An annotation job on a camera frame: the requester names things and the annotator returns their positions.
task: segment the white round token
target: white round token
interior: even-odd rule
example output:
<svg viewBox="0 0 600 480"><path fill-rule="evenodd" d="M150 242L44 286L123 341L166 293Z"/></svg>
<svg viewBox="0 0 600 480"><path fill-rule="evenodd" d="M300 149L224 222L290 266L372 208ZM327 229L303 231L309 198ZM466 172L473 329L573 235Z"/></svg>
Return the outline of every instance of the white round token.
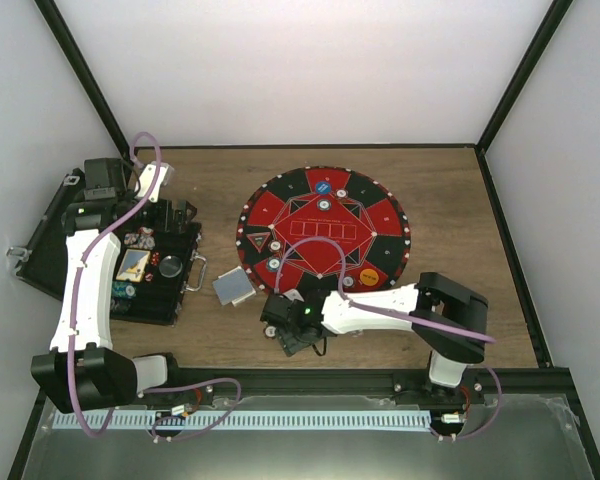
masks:
<svg viewBox="0 0 600 480"><path fill-rule="evenodd" d="M326 212L331 208L331 202L329 202L329 200L320 200L318 202L318 208L323 212Z"/></svg>
<svg viewBox="0 0 600 480"><path fill-rule="evenodd" d="M280 260L278 260L277 258L270 258L269 261L267 262L267 269L269 269L272 272L275 272L276 270L278 270L279 267L280 267Z"/></svg>
<svg viewBox="0 0 600 480"><path fill-rule="evenodd" d="M264 336L267 338L276 338L276 327L267 325L264 329Z"/></svg>

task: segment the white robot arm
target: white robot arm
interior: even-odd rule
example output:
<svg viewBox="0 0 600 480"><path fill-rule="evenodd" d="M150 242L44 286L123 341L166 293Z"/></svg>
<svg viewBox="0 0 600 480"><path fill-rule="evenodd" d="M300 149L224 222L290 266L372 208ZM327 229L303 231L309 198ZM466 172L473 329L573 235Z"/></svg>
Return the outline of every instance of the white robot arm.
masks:
<svg viewBox="0 0 600 480"><path fill-rule="evenodd" d="M408 314L416 309L418 290L410 284L394 290L381 292L353 293L348 297L363 305L386 308ZM332 292L322 307L322 325L338 335L363 330L402 330L413 332L412 323L407 320L366 312L349 305L338 292ZM436 385L455 388L460 384L466 363L454 362L437 351L431 352L429 380Z"/></svg>
<svg viewBox="0 0 600 480"><path fill-rule="evenodd" d="M418 284L348 294L347 298L337 291L314 293L306 300L283 295L267 299L261 320L275 327L275 335L288 356L335 335L364 330L413 332L432 347L429 380L447 388L460 384L468 365L484 360L484 342L467 337L484 334L487 300L437 273L423 273ZM444 306L439 314L434 307L441 303ZM376 307L384 314L361 310L355 304ZM392 317L392 313L403 318ZM414 325L404 319L407 316L467 332L467 337Z"/></svg>
<svg viewBox="0 0 600 480"><path fill-rule="evenodd" d="M120 240L108 233L83 262L85 250L117 218L118 207L126 194L126 185L117 159L85 161L85 201L71 204L65 214L68 255L65 295L60 321L51 340L50 353L33 358L31 373L47 396L62 412L72 411L67 387L69 337L75 339L77 391L83 410L130 403L138 392L167 381L167 359L150 355L129 360L113 351L109 327L111 286ZM173 168L162 164L159 181L149 201L157 202L160 186L168 182ZM136 186L136 197L144 196L156 175L155 163L149 164ZM71 328L76 273L82 269L78 289L75 328Z"/></svg>

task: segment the wooden surface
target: wooden surface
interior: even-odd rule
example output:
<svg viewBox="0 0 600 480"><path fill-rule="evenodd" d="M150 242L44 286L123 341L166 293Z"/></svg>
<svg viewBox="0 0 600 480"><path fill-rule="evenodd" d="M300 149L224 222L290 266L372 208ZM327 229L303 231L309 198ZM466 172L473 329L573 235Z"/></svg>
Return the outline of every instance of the wooden surface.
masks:
<svg viewBox="0 0 600 480"><path fill-rule="evenodd" d="M399 285L420 272L440 272L486 296L486 363L535 367L536 362L487 194L471 149L193 149L167 150L176 169L167 198L198 208L209 259L200 292L187 293L175 327L112 321L116 350L128 356L171 351L182 366L422 368L429 348L413 334L367 331L329 342L325 357L311 349L287 358L259 321L265 295L221 307L212 280L238 266L235 230L242 205L279 173L307 165L347 167L371 176L401 203L412 230L411 257ZM153 153L143 151L149 161ZM195 267L192 276L197 274Z"/></svg>

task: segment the game board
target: game board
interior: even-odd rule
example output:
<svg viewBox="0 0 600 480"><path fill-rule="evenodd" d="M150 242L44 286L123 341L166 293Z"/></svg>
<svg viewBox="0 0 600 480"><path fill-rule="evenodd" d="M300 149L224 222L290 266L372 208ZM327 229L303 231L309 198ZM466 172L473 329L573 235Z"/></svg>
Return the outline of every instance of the game board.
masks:
<svg viewBox="0 0 600 480"><path fill-rule="evenodd" d="M244 204L236 233L242 266L260 290L273 292L280 259L304 238L337 242L346 255L345 291L390 288L409 259L411 231L393 194L347 168L305 167L277 175ZM333 246L300 245L285 261L280 291L336 289Z"/></svg>

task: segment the black triangle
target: black triangle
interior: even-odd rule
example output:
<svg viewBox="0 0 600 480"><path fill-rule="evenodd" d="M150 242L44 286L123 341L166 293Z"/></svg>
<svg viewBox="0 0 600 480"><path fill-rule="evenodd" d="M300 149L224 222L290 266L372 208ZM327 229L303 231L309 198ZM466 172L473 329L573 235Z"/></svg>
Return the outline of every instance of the black triangle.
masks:
<svg viewBox="0 0 600 480"><path fill-rule="evenodd" d="M263 233L249 233L247 234L247 238L256 247L258 252L262 252L262 247L264 247L265 242L271 236L271 232L263 232Z"/></svg>
<svg viewBox="0 0 600 480"><path fill-rule="evenodd" d="M345 203L344 206L356 217L360 218L360 205L358 205L357 203Z"/></svg>
<svg viewBox="0 0 600 480"><path fill-rule="evenodd" d="M356 248L353 252L351 252L349 255L347 255L347 263L352 263L354 265L357 265L358 263L360 263L360 249Z"/></svg>
<svg viewBox="0 0 600 480"><path fill-rule="evenodd" d="M302 258L302 255L300 255L297 250L291 252L287 258L289 260L304 260L304 258Z"/></svg>
<svg viewBox="0 0 600 480"><path fill-rule="evenodd" d="M291 201L291 209L290 209L289 213L295 212L299 208L304 207L307 203L309 203L308 200L292 200Z"/></svg>

